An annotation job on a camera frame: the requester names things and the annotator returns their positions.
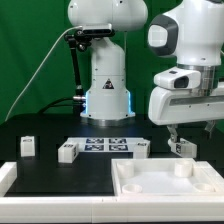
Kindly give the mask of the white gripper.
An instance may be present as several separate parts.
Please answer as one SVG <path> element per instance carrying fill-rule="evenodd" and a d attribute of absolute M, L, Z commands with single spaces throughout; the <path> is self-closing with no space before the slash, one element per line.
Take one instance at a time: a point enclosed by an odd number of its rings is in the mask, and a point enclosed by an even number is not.
<path fill-rule="evenodd" d="M 178 66 L 154 76 L 149 100 L 149 119 L 157 125 L 168 125 L 168 145 L 179 141 L 177 125 L 208 121 L 208 137 L 224 119 L 224 82 L 215 85 L 214 66 Z"/>

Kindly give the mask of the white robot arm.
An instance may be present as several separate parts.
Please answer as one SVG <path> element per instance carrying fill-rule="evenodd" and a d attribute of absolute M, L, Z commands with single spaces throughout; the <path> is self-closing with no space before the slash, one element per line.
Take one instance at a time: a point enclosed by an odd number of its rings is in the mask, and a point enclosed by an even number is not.
<path fill-rule="evenodd" d="M 141 113 L 169 130 L 224 119 L 224 84 L 215 79 L 224 1 L 181 0 L 148 12 L 148 0 L 70 0 L 75 40 L 91 50 L 82 119 L 107 126 Z"/>

